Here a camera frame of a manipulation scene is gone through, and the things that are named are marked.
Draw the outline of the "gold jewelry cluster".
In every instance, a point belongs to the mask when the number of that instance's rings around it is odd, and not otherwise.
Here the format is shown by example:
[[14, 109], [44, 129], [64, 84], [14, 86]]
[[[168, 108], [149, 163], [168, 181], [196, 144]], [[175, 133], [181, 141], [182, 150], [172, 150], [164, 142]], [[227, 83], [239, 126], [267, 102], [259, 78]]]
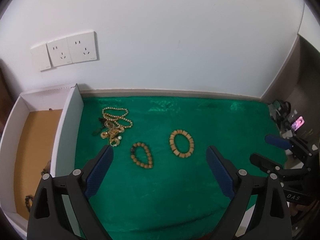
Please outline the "gold jewelry cluster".
[[123, 133], [125, 131], [124, 127], [116, 126], [111, 121], [105, 121], [104, 127], [106, 128], [106, 130], [100, 133], [100, 137], [102, 139], [108, 139], [108, 143], [110, 146], [117, 147], [122, 139], [120, 133]]

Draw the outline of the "cluttered items pile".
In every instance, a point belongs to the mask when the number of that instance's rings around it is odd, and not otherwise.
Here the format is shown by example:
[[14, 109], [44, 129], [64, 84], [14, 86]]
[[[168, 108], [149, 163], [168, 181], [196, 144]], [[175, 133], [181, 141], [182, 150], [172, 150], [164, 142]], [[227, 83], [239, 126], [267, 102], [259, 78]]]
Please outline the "cluttered items pile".
[[282, 138], [299, 137], [302, 139], [302, 135], [298, 135], [298, 132], [305, 124], [305, 120], [295, 109], [292, 110], [290, 102], [274, 100], [268, 104], [268, 110]]

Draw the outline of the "green velvet cloth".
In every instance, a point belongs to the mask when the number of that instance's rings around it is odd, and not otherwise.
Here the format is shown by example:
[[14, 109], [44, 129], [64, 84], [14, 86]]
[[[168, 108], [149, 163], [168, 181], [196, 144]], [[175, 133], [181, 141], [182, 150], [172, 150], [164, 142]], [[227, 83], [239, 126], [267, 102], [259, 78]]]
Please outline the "green velvet cloth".
[[75, 154], [82, 168], [106, 144], [98, 134], [103, 108], [129, 110], [133, 126], [114, 148], [114, 160], [90, 199], [113, 239], [198, 239], [219, 222], [229, 199], [207, 162], [215, 146], [237, 168], [261, 176], [249, 156], [280, 164], [283, 150], [267, 144], [278, 135], [268, 107], [256, 101], [173, 97], [85, 98]]

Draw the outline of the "white cardboard box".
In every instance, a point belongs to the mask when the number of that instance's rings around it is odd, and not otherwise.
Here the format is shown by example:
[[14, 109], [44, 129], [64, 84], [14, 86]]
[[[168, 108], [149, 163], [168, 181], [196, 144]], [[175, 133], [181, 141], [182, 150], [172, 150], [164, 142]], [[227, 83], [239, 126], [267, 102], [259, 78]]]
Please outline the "white cardboard box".
[[22, 92], [1, 138], [1, 209], [22, 239], [43, 169], [65, 176], [74, 169], [75, 149], [84, 103], [77, 84]]

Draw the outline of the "white wall socket left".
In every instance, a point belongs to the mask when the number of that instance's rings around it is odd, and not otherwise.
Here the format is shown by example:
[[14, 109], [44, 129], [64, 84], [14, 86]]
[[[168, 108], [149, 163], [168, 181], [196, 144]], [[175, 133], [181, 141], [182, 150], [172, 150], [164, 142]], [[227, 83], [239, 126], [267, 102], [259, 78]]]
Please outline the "white wall socket left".
[[48, 42], [47, 49], [53, 67], [72, 64], [67, 38]]

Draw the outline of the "white wall socket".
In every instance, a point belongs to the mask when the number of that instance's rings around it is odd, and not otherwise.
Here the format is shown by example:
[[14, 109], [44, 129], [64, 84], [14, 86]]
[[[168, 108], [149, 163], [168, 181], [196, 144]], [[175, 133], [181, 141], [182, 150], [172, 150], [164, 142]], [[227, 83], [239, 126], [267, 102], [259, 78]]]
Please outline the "white wall socket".
[[94, 31], [67, 37], [67, 42], [73, 63], [95, 61], [98, 59]]
[[53, 67], [72, 64], [67, 38], [48, 42], [47, 49]]

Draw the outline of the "white wall socket right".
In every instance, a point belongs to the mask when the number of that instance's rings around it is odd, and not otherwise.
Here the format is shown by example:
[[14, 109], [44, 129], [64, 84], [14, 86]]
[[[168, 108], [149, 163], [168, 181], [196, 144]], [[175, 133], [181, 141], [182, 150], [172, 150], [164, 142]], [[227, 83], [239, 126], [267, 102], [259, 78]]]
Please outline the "white wall socket right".
[[98, 59], [94, 31], [67, 37], [67, 42], [73, 63], [95, 61]]

